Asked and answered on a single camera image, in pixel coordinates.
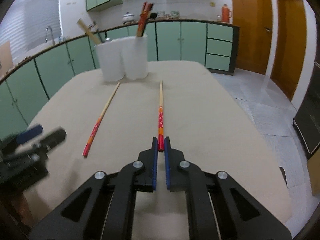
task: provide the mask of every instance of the beige tablecloth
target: beige tablecloth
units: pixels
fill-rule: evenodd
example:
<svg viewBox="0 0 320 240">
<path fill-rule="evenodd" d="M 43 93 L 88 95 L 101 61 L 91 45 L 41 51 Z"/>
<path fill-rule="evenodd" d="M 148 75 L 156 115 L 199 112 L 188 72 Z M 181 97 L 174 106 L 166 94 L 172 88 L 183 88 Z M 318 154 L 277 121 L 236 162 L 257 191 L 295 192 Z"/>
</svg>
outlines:
<svg viewBox="0 0 320 240">
<path fill-rule="evenodd" d="M 203 171 L 227 171 L 285 223 L 291 205 L 276 159 L 233 98 L 199 63 L 148 64 L 147 78 L 122 81 L 87 159 L 82 152 L 116 85 L 104 82 L 101 70 L 75 76 L 34 118 L 32 124 L 42 124 L 44 132 L 63 127 L 67 139 L 49 154 L 50 175 L 26 192 L 33 215 L 41 219 L 95 171 L 120 171 L 151 147 L 162 79 L 164 135 L 170 136 L 172 148 Z M 164 157 L 159 154 L 157 190 L 137 194 L 132 239 L 188 239 L 187 228 L 185 195 L 166 190 Z"/>
</svg>

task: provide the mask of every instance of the white pot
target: white pot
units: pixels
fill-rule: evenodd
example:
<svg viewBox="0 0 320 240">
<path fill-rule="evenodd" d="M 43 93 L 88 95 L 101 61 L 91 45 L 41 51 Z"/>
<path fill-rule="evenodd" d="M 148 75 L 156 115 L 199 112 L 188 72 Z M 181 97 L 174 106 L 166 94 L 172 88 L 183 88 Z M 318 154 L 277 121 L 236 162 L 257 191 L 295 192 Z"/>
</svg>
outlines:
<svg viewBox="0 0 320 240">
<path fill-rule="evenodd" d="M 122 22 L 132 22 L 134 21 L 134 14 L 127 12 L 125 15 L 122 16 Z"/>
</svg>

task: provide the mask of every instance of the blue gripper pad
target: blue gripper pad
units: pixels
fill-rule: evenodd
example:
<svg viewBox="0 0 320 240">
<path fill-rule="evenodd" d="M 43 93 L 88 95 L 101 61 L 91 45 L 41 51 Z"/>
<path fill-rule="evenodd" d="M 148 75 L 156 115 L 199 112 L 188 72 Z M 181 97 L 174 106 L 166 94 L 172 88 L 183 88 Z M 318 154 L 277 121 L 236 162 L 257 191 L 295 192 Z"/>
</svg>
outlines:
<svg viewBox="0 0 320 240">
<path fill-rule="evenodd" d="M 152 149 L 154 151 L 152 188 L 153 188 L 153 190 L 156 190 L 156 187 L 157 187 L 157 168 L 158 168 L 158 140 L 156 137 L 153 140 Z"/>
<path fill-rule="evenodd" d="M 37 124 L 34 127 L 31 127 L 29 130 L 26 130 L 25 132 L 20 133 L 16 138 L 16 142 L 18 145 L 24 144 L 27 141 L 30 141 L 32 138 L 38 136 L 42 132 L 43 132 L 42 126 Z"/>
<path fill-rule="evenodd" d="M 170 190 L 170 165 L 168 152 L 168 139 L 164 139 L 164 161 L 165 161 L 165 181 L 167 183 L 167 190 Z"/>
</svg>

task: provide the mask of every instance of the window blind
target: window blind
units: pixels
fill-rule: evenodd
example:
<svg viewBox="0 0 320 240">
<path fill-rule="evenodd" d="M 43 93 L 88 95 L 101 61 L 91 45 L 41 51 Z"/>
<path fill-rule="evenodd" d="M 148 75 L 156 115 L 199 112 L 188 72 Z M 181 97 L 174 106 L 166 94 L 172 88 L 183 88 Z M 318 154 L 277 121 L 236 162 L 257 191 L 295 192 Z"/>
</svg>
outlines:
<svg viewBox="0 0 320 240">
<path fill-rule="evenodd" d="M 49 25 L 54 38 L 61 36 L 59 0 L 15 0 L 0 23 L 0 44 L 9 40 L 15 59 L 44 43 Z"/>
</svg>

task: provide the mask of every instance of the faucet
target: faucet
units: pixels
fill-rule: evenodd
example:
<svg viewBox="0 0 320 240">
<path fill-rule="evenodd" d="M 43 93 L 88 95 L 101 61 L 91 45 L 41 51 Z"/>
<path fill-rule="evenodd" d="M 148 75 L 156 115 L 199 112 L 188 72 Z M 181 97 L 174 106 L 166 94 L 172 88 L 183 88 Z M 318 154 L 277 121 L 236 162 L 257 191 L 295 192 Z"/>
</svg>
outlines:
<svg viewBox="0 0 320 240">
<path fill-rule="evenodd" d="M 50 29 L 50 31 L 51 31 L 52 46 L 54 46 L 54 45 L 56 45 L 56 43 L 54 42 L 54 38 L 53 38 L 53 33 L 52 33 L 52 28 L 51 28 L 51 26 L 48 26 L 48 27 L 47 27 L 46 35 L 45 35 L 45 42 L 47 43 L 47 41 L 48 41 L 48 29 Z"/>
</svg>

